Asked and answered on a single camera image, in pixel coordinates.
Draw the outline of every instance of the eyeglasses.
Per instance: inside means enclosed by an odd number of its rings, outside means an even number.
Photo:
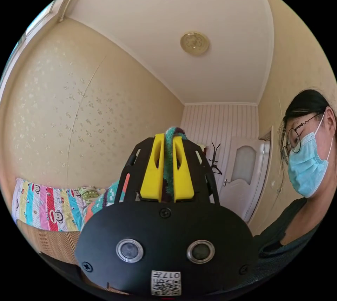
[[[310,118],[308,121],[305,121],[304,123],[301,123],[296,128],[290,128],[290,130],[288,131],[287,144],[282,148],[282,158],[287,165],[289,165],[290,151],[293,151],[295,154],[297,154],[301,149],[301,139],[299,138],[297,130],[318,115],[319,114],[316,114],[315,116]]]

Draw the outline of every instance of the ceiling light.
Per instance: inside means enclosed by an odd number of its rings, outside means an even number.
[[[209,48],[209,40],[200,32],[186,32],[180,39],[181,48],[191,55],[202,55]]]

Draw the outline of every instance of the door handle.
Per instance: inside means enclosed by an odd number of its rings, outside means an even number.
[[[229,180],[227,180],[227,178],[225,179],[225,182],[224,182],[224,186],[226,186],[227,183],[230,183]]]

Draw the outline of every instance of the qr code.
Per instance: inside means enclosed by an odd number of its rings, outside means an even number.
[[[180,272],[153,270],[151,274],[151,294],[157,296],[181,295]]]

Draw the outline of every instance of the white door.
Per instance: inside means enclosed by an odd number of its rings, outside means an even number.
[[[233,137],[220,204],[245,222],[251,218],[260,197],[269,157],[269,141]]]

